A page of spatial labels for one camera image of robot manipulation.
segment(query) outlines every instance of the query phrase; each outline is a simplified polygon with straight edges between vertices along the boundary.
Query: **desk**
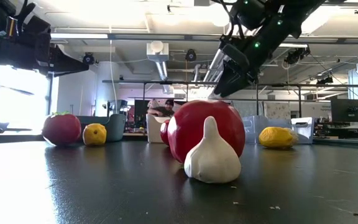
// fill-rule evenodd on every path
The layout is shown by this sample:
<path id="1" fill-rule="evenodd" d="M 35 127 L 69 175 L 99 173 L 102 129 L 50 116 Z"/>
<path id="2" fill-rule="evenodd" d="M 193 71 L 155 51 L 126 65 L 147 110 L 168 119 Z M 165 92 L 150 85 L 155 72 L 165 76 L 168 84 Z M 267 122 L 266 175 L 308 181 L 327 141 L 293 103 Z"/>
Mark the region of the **desk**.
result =
<path id="1" fill-rule="evenodd" d="M 331 134 L 337 135 L 339 139 L 358 139 L 358 128 L 330 128 Z"/>
<path id="2" fill-rule="evenodd" d="M 246 145 L 241 163 L 208 185 L 163 144 L 0 144 L 0 223 L 358 223 L 358 147 Z"/>

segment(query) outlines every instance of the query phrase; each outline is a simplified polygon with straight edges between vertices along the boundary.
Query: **garlic bulb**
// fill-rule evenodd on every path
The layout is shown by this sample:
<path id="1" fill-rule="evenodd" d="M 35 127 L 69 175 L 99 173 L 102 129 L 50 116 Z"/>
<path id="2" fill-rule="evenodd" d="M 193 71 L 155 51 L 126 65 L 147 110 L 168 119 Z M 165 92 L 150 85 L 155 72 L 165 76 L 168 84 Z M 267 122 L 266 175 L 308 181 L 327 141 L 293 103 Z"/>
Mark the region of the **garlic bulb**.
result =
<path id="1" fill-rule="evenodd" d="M 204 137 L 187 154 L 185 172 L 188 177 L 206 183 L 227 183 L 238 178 L 240 160 L 234 149 L 220 135 L 215 118 L 204 122 Z"/>

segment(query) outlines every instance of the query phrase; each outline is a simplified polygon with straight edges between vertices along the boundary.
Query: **computer monitor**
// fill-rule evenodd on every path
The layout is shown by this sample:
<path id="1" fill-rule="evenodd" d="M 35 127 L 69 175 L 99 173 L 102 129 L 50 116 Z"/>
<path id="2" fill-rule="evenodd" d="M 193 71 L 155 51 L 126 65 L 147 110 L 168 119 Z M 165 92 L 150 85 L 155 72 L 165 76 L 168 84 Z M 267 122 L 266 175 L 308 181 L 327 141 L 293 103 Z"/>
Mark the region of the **computer monitor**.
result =
<path id="1" fill-rule="evenodd" d="M 358 100 L 331 100 L 333 122 L 358 122 Z"/>

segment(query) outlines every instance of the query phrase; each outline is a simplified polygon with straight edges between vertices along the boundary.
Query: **yellow lemon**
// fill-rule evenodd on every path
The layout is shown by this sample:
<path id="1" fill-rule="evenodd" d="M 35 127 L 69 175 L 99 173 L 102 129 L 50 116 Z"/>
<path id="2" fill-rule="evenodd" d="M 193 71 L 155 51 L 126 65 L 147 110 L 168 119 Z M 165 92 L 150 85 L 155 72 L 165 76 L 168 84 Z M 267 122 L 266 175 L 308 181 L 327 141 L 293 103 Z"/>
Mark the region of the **yellow lemon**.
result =
<path id="1" fill-rule="evenodd" d="M 296 144 L 289 128 L 267 127 L 259 135 L 259 143 L 271 148 L 289 148 Z"/>
<path id="2" fill-rule="evenodd" d="M 86 146 L 102 146 L 106 143 L 107 131 L 102 124 L 89 124 L 85 127 L 82 139 Z"/>

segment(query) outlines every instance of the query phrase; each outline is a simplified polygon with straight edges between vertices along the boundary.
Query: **window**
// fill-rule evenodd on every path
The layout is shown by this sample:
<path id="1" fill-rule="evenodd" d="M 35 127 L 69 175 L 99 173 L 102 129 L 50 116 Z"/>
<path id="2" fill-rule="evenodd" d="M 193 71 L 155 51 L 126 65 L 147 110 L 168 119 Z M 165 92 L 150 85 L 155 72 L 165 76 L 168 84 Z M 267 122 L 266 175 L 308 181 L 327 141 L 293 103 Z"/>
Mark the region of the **window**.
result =
<path id="1" fill-rule="evenodd" d="M 49 80 L 35 71 L 0 66 L 0 122 L 41 130 L 48 111 Z"/>

